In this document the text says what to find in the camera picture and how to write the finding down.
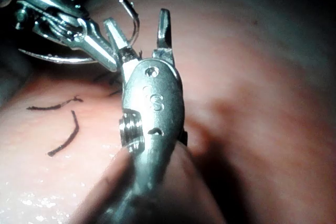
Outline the left arm needle driver jaw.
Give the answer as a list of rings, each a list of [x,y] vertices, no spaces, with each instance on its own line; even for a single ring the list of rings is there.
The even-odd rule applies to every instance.
[[[94,60],[111,72],[117,72],[118,63],[114,51],[105,39],[94,35],[85,35],[77,41],[78,48],[89,54]]]
[[[114,51],[101,34],[99,25],[92,19],[86,20],[86,24],[88,29],[86,42],[89,44],[89,53],[97,60],[115,60]]]

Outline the right arm needle driver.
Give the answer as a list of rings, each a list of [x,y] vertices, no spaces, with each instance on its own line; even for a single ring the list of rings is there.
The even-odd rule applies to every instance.
[[[130,152],[165,149],[176,141],[187,144],[185,107],[180,75],[164,60],[131,60],[121,68],[121,143]]]

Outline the left arm needle driver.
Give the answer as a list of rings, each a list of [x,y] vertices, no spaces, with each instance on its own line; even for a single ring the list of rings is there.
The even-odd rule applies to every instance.
[[[84,50],[88,12],[75,0],[15,0],[13,26],[73,50]]]

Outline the right arm needle driver jaw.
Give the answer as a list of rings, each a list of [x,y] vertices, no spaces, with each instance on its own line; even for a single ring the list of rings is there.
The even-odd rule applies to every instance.
[[[153,50],[153,58],[159,58],[174,65],[171,35],[171,16],[168,9],[162,8],[159,14],[157,29],[156,49]]]
[[[103,25],[106,29],[111,47],[117,54],[120,63],[126,63],[139,58],[131,46],[131,43],[126,39],[123,31],[113,18],[104,20]]]

